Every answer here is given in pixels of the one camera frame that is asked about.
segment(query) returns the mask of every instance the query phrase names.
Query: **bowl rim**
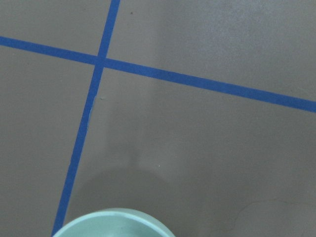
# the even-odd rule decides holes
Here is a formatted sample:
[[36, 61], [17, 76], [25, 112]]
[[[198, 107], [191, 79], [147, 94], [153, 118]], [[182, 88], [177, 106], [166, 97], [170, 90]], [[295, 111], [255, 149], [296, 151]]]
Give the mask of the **bowl rim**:
[[153, 229], [155, 232], [161, 235], [161, 237], [175, 237], [175, 235], [162, 222], [160, 222], [156, 218], [144, 212], [129, 208], [109, 208], [83, 215], [63, 226], [53, 237], [61, 237], [61, 235], [66, 230], [79, 224], [80, 222], [84, 222], [91, 218], [104, 216], [119, 216], [130, 220], [134, 220], [140, 224], [143, 224]]

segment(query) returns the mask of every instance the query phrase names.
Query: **blue tape line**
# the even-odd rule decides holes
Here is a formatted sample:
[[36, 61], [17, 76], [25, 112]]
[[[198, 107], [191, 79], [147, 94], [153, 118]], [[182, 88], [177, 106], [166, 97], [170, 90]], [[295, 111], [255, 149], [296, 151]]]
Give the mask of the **blue tape line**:
[[316, 113], [316, 102], [240, 85], [107, 59], [104, 67]]
[[79, 53], [67, 49], [55, 48], [38, 43], [26, 42], [18, 39], [11, 39], [0, 36], [0, 45], [18, 48], [34, 53], [45, 54], [53, 57], [73, 60], [81, 63], [88, 63], [94, 65], [97, 57], [90, 54]]
[[100, 80], [101, 80], [101, 76], [102, 76], [102, 72], [104, 68], [103, 65], [104, 65], [104, 61], [106, 59], [106, 55], [107, 55], [108, 48], [110, 45], [111, 35], [113, 32], [114, 23], [116, 20], [118, 9], [119, 9], [119, 0], [112, 0], [108, 17], [107, 17], [107, 21], [104, 27], [100, 47], [99, 47], [98, 57], [96, 60], [94, 71], [93, 71], [93, 76], [91, 79], [91, 84], [90, 84], [87, 100], [85, 102], [81, 122], [79, 125], [79, 130], [77, 133], [77, 138], [76, 138], [75, 146], [73, 149], [73, 154], [71, 157], [70, 165], [68, 167], [68, 172], [67, 172], [63, 192], [60, 198], [60, 202], [59, 202], [59, 206], [58, 206], [58, 210], [57, 210], [57, 214], [56, 214], [56, 218], [54, 222], [54, 227], [52, 230], [52, 236], [60, 228], [62, 228], [64, 220], [65, 220], [66, 211], [67, 211], [67, 207], [70, 200], [70, 195], [74, 186], [74, 181], [75, 181], [78, 165], [79, 165], [85, 137], [87, 134], [90, 113], [93, 107], [95, 96], [98, 92], [98, 88], [99, 88], [99, 84], [100, 84]]

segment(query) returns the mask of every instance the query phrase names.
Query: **floor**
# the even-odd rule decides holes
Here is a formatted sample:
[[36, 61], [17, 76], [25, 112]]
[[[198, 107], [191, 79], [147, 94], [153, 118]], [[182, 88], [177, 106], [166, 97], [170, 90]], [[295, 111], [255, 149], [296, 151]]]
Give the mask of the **floor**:
[[0, 236], [315, 236], [315, 1], [0, 4]]

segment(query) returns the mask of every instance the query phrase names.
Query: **pale green container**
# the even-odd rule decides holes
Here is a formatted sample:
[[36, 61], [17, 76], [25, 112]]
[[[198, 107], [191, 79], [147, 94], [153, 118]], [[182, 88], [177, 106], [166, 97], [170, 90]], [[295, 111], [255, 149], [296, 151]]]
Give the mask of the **pale green container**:
[[159, 220], [140, 211], [112, 208], [81, 216], [54, 237], [175, 237]]

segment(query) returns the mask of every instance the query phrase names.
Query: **concrete floor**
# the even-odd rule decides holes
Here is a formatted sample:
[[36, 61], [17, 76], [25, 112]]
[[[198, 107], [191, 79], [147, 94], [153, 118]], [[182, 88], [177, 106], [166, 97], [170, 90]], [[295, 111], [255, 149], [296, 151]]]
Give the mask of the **concrete floor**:
[[[97, 55], [109, 6], [0, 0], [0, 36]], [[316, 101], [315, 21], [312, 0], [122, 0], [107, 58]], [[93, 70], [0, 39], [0, 236], [52, 232]], [[105, 68], [65, 223], [314, 237], [315, 147], [313, 112]]]

